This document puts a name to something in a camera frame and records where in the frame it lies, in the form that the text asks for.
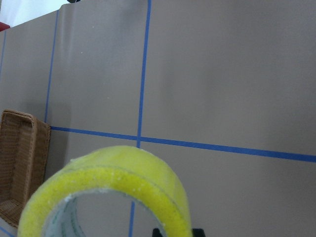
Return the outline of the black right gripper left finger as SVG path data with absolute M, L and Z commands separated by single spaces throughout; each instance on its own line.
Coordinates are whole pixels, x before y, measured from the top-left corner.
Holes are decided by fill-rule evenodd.
M 164 232 L 163 230 L 159 228 L 154 228 L 152 230 L 152 237 L 164 237 Z

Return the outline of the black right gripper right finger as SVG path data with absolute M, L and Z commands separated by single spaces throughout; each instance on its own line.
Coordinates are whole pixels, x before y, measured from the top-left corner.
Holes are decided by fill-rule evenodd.
M 201 228 L 193 228 L 192 234 L 193 234 L 193 237 L 205 237 L 204 229 L 201 229 Z

